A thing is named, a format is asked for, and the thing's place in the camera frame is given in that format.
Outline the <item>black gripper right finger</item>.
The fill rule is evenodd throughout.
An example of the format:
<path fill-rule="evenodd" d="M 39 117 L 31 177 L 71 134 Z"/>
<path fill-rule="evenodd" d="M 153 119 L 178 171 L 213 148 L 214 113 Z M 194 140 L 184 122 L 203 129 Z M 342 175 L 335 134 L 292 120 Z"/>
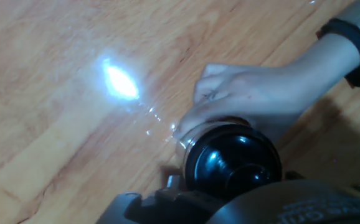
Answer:
<path fill-rule="evenodd" d="M 304 179 L 305 177 L 299 174 L 296 171 L 286 171 L 285 172 L 285 180 L 300 180 Z"/>

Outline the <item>bare helper hand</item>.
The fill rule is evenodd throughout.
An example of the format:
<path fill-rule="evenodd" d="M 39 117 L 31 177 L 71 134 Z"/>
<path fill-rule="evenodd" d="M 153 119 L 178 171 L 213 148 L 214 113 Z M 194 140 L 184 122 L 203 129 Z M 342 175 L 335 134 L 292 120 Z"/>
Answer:
<path fill-rule="evenodd" d="M 174 135 L 179 139 L 202 123 L 238 117 L 275 141 L 322 94 L 305 70 L 208 64 Z"/>

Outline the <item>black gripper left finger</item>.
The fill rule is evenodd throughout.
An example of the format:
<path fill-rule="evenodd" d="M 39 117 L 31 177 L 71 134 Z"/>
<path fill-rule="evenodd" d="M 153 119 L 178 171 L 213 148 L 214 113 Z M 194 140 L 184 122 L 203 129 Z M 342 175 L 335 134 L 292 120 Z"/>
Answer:
<path fill-rule="evenodd" d="M 146 198 L 137 192 L 119 194 L 96 224 L 202 224 L 225 205 L 203 192 L 183 191 L 182 177 L 171 175 L 168 184 Z"/>

